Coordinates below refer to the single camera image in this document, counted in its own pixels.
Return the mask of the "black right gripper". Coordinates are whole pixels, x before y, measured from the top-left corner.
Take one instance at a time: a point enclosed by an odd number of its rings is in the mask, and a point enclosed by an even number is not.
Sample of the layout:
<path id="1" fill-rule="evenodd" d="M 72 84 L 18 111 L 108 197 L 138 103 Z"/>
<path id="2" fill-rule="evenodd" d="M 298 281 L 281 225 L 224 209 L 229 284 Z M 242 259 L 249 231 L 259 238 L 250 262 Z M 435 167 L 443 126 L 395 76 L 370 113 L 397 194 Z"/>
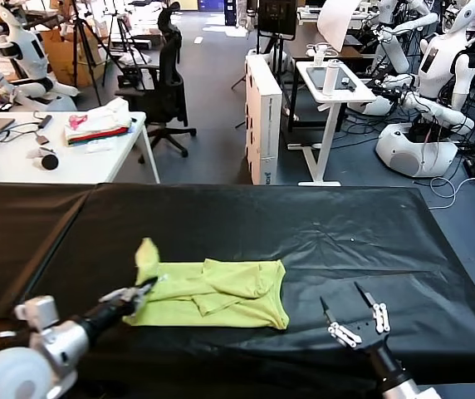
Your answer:
<path id="1" fill-rule="evenodd" d="M 365 359 L 370 364 L 379 386 L 398 386 L 412 377 L 389 349 L 388 307 L 385 302 L 377 302 L 359 283 L 355 282 L 355 286 L 372 311 L 375 330 L 384 333 L 378 334 L 373 328 L 357 328 L 358 335 L 353 333 L 337 322 L 325 299 L 320 297 L 327 331 L 342 346 L 355 347 L 353 351 L 357 357 Z"/>

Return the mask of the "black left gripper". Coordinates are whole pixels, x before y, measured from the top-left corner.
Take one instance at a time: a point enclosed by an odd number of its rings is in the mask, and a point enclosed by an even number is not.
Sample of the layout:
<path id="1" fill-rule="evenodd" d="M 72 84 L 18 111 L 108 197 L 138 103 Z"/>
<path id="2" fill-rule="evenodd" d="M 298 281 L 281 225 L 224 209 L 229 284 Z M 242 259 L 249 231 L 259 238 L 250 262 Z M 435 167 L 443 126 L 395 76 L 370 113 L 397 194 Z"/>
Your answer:
<path id="1" fill-rule="evenodd" d="M 147 278 L 135 287 L 118 288 L 99 298 L 100 304 L 84 314 L 87 337 L 99 337 L 123 317 L 131 315 L 158 280 L 158 277 Z"/>

